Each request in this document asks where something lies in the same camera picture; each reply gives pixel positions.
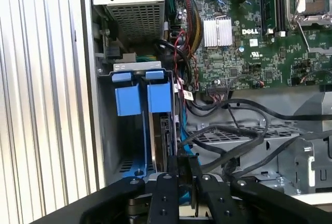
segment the ribbed aluminum side panel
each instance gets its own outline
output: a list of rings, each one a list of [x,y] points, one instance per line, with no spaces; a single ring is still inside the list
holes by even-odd
[[[30,223],[99,187],[80,0],[0,9],[0,222]]]

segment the capacitor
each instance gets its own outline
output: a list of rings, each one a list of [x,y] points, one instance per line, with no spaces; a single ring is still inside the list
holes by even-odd
[[[238,51],[239,51],[240,53],[243,53],[243,52],[244,52],[244,47],[243,47],[243,46],[240,46],[240,47],[238,48]]]

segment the white label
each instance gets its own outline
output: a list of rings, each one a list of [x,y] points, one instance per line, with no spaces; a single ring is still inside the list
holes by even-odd
[[[192,92],[183,90],[183,96],[186,100],[193,101]]]
[[[174,93],[178,93],[178,86],[177,86],[177,84],[174,84]]]
[[[180,89],[181,89],[181,84],[180,83],[174,84],[174,93],[178,93],[178,91]]]
[[[258,39],[250,39],[249,45],[250,47],[258,47]]]
[[[253,34],[259,34],[257,29],[243,29],[242,35],[253,35]]]

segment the chip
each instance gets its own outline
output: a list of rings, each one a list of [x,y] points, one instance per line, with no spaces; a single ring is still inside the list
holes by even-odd
[[[231,68],[229,73],[230,73],[231,77],[237,76],[238,75],[238,69],[237,68]]]
[[[265,79],[272,79],[273,72],[272,71],[265,71]]]

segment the black cable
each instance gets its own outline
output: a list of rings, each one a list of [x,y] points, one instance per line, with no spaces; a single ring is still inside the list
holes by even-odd
[[[218,106],[215,105],[214,108],[212,108],[212,109],[210,110],[210,112],[208,112],[208,113],[206,113],[206,114],[198,114],[198,113],[196,113],[196,112],[194,112],[194,111],[192,110],[192,107],[193,107],[193,105],[192,105],[192,101],[186,101],[186,106],[187,106],[188,111],[189,111],[191,114],[193,114],[194,116],[199,117],[199,118],[205,118],[205,117],[208,117],[208,116],[214,114],[214,113],[218,110]]]
[[[232,117],[233,122],[234,122],[234,124],[236,125],[236,127],[237,127],[237,128],[240,128],[240,125],[239,125],[239,123],[237,122],[237,119],[235,118],[235,116],[234,116],[234,114],[233,114],[233,112],[232,112],[232,110],[231,110],[230,105],[228,105],[227,109],[228,109],[229,114],[230,114],[230,116]]]
[[[331,114],[326,114],[326,115],[283,115],[276,113],[275,111],[268,109],[265,106],[260,105],[257,102],[251,101],[251,100],[246,100],[246,99],[228,99],[225,101],[222,101],[219,103],[218,107],[223,107],[227,104],[246,104],[253,106],[255,108],[258,108],[261,111],[266,112],[269,115],[272,115],[276,118],[282,119],[282,120],[291,120],[291,121],[323,121],[323,120],[332,120],[332,115]]]
[[[178,47],[175,47],[172,43],[163,40],[163,39],[155,39],[153,41],[154,44],[154,48],[155,50],[159,53],[159,54],[163,54],[163,51],[161,50],[160,45],[163,45],[167,48],[169,48],[170,50],[172,50],[174,52],[174,50],[176,50],[176,53],[178,54],[179,57],[176,57],[176,61],[179,62],[180,60],[187,60],[187,56],[183,53],[183,51],[181,49],[179,49]]]
[[[265,128],[262,132],[262,136],[263,138],[265,137],[266,133],[269,130],[269,120],[267,118],[267,116],[259,109],[257,108],[253,108],[253,107],[230,107],[228,106],[228,110],[232,113],[231,110],[250,110],[250,111],[254,111],[260,115],[262,115],[262,117],[265,119]],[[235,169],[237,168],[237,165],[234,164],[233,162],[229,161],[225,164],[224,169],[223,169],[223,174],[222,174],[222,178],[224,180],[227,181],[231,181],[232,180],[232,173],[235,171]]]
[[[258,134],[258,136],[256,138],[231,149],[224,156],[221,156],[220,158],[218,158],[208,164],[202,165],[201,168],[202,168],[203,172],[205,172],[205,173],[209,172],[209,171],[215,169],[216,167],[220,166],[221,164],[227,163],[231,158],[240,157],[243,154],[249,152],[256,146],[258,146],[264,142],[264,137],[269,129],[269,121],[268,121],[267,116],[259,109],[255,109],[255,108],[251,108],[251,107],[250,108],[244,108],[244,107],[240,108],[239,107],[238,109],[253,110],[253,111],[256,111],[257,113],[261,114],[266,120],[266,125],[265,125],[263,132],[262,133],[254,132],[254,133]],[[245,132],[242,133],[242,131],[248,131],[245,129],[236,129],[236,130],[238,130],[238,132],[241,133],[241,134],[238,134],[238,136],[245,136],[245,134],[244,134]]]
[[[178,47],[175,47],[173,44],[169,43],[168,41],[165,41],[165,40],[162,40],[162,39],[156,39],[154,41],[155,44],[158,44],[158,45],[164,45],[165,47],[168,47],[170,49],[172,49],[173,51],[176,50],[176,53],[179,54],[179,56],[183,59],[184,63],[185,63],[185,66],[186,66],[186,72],[187,72],[187,82],[186,84],[190,84],[191,83],[191,77],[192,77],[192,74],[191,74],[191,66],[189,64],[189,61],[188,61],[188,58],[185,56],[185,54],[182,52],[182,50],[180,50]]]
[[[190,102],[192,106],[200,111],[210,111],[212,110],[217,104],[213,102],[212,104],[206,104],[206,105],[198,105],[196,103],[196,93],[193,95],[194,101]]]
[[[260,133],[251,131],[251,130],[246,130],[246,129],[238,129],[234,127],[226,127],[222,125],[211,125],[209,127],[203,128],[202,130],[199,130],[195,132],[193,135],[187,137],[183,142],[181,142],[181,145],[186,145],[192,142],[193,139],[198,138],[199,136],[203,135],[204,133],[211,132],[212,130],[218,130],[218,131],[223,131],[227,133],[232,133],[237,136],[254,136],[252,140],[243,143],[230,151],[226,152],[224,155],[222,155],[220,158],[214,160],[211,163],[205,164],[201,166],[201,169],[204,173],[209,172],[216,167],[227,163],[229,160],[232,158],[237,158],[240,157],[241,155],[247,153],[248,151],[252,150],[256,146],[260,145],[263,143],[264,138]]]
[[[189,137],[189,133],[187,132],[187,130],[184,128],[184,125],[183,125],[183,117],[182,117],[182,104],[181,104],[181,96],[178,95],[178,103],[179,103],[179,109],[180,109],[180,113],[179,113],[179,121],[180,121],[180,127],[182,128],[182,130],[185,132],[185,134],[187,135],[187,137]],[[201,147],[202,149],[205,149],[207,151],[211,151],[211,152],[214,152],[214,153],[217,153],[217,154],[220,154],[220,155],[223,155],[226,153],[226,151],[224,149],[221,149],[219,147],[215,147],[215,146],[212,146],[212,145],[208,145],[208,144],[205,144],[204,142],[201,142],[201,141],[198,141],[196,139],[193,139],[192,142],[194,144],[196,144],[197,146]],[[181,149],[182,147],[184,147],[185,144],[183,145],[182,143],[180,143],[178,145],[178,149]]]
[[[268,164],[269,162],[272,161],[272,159],[274,159],[277,155],[279,155],[282,151],[284,151],[289,145],[291,145],[293,142],[295,142],[296,140],[298,140],[299,138],[303,138],[305,140],[314,140],[314,139],[324,139],[327,138],[329,136],[332,135],[332,130],[330,131],[325,131],[325,132],[320,132],[320,133],[306,133],[303,135],[299,135],[297,137],[293,137],[291,139],[289,139],[288,141],[286,141],[284,144],[282,144],[281,146],[279,146],[275,151],[273,151],[270,155],[268,155],[266,158],[264,158],[263,160],[261,160],[260,162],[249,166],[248,168],[245,168],[243,171],[240,172],[236,172],[233,174],[234,177],[241,177],[243,175],[248,174],[251,171],[254,171],[266,164]]]

